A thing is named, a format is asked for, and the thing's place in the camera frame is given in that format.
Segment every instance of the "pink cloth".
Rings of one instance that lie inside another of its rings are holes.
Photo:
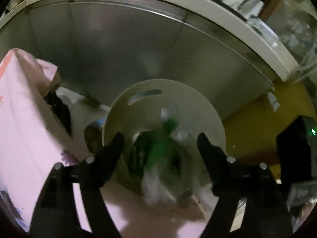
[[[21,49],[0,64],[0,195],[13,203],[25,229],[53,165],[73,163],[70,153],[87,156],[43,99],[59,81],[57,66]]]

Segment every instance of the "yellow floor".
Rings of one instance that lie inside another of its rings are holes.
[[[277,135],[297,116],[306,115],[317,119],[302,83],[290,86],[278,81],[273,94],[281,105],[276,113],[266,95],[262,95],[223,121],[229,155],[243,158],[276,151]]]

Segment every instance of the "pink fabric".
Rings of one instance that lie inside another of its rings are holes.
[[[57,66],[14,48],[0,64],[0,192],[8,194],[26,226],[56,162],[87,153],[76,147],[43,97]]]

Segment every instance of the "orange stripe on fabric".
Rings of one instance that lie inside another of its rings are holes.
[[[3,58],[2,63],[0,65],[0,79],[2,78],[5,69],[7,68],[7,65],[9,64],[9,62],[11,61],[13,56],[13,50],[10,50],[7,55]]]

